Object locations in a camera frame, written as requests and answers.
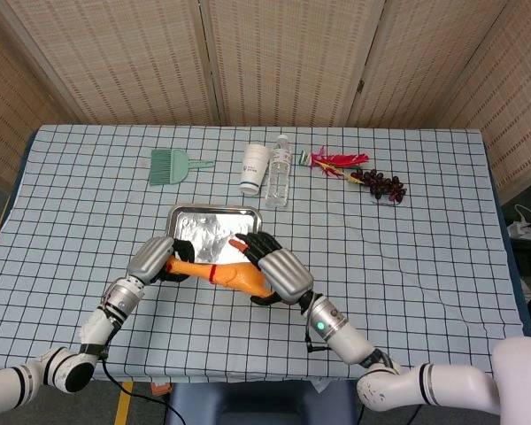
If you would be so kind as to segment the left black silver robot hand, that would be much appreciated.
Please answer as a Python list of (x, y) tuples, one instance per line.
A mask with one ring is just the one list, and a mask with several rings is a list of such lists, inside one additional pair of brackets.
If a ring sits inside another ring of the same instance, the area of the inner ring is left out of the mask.
[(156, 281), (183, 282), (189, 278), (187, 274), (166, 270), (167, 261), (175, 254), (178, 254), (182, 261), (195, 261), (195, 250), (191, 242), (170, 236), (152, 237), (129, 261), (127, 275), (137, 278), (145, 285)]

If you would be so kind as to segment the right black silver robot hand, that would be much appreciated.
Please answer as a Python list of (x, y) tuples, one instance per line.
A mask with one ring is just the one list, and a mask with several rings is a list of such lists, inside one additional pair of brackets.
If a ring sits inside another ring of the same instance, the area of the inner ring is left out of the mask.
[(254, 304), (284, 302), (294, 305), (312, 290), (313, 276), (309, 270), (270, 234), (264, 231), (237, 233), (235, 239), (229, 242), (250, 261), (273, 289), (267, 296), (251, 295), (250, 300)]

